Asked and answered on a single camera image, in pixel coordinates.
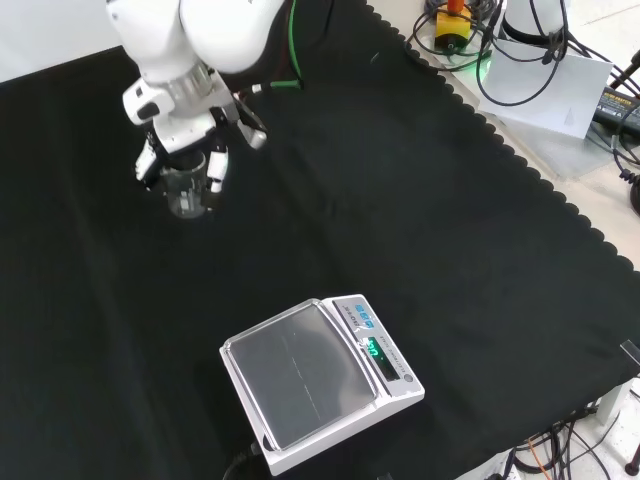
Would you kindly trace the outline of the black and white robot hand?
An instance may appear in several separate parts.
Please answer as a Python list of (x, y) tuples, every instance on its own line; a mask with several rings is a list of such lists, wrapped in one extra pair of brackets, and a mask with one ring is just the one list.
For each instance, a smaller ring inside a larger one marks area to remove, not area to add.
[(204, 181), (197, 195), (211, 208), (229, 167), (223, 135), (234, 131), (257, 150), (266, 142), (267, 130), (224, 81), (211, 78), (208, 87), (205, 96), (191, 98), (192, 87), (172, 90), (140, 78), (124, 92), (122, 101), (130, 121), (145, 129), (146, 140), (135, 161), (136, 180), (151, 190), (167, 183), (172, 174), (202, 167)]

